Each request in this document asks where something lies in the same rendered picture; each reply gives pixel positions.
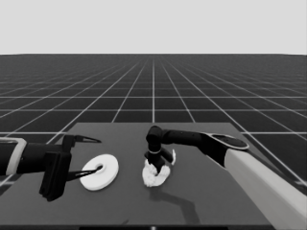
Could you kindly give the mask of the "large thick white disc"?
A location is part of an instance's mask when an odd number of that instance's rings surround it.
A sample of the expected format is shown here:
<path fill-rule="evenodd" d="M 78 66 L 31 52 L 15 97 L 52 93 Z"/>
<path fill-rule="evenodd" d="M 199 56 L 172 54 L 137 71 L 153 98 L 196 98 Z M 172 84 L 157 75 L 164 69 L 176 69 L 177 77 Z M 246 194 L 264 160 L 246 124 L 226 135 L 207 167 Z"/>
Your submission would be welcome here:
<path fill-rule="evenodd" d="M 95 172 L 81 177 L 82 185 L 89 191 L 99 191 L 116 178 L 119 172 L 119 163 L 114 155 L 101 154 L 89 160 L 83 170 L 95 170 Z"/>

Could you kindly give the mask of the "white round carrier with pins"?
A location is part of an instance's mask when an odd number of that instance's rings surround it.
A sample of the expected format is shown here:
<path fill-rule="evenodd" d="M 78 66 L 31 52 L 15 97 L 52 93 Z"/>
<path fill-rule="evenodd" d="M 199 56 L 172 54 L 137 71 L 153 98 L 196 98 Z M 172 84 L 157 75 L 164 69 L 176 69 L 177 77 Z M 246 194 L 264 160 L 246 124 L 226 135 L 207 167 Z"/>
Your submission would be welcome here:
<path fill-rule="evenodd" d="M 143 170 L 142 170 L 142 178 L 144 178 L 145 176 L 150 176 L 150 172 L 153 172 L 153 171 L 154 170 L 149 171 L 148 169 L 146 169 L 144 167 Z M 153 187 L 157 187 L 157 186 L 162 185 L 166 181 L 167 178 L 168 177 L 164 177 L 164 176 L 156 177 Z"/>

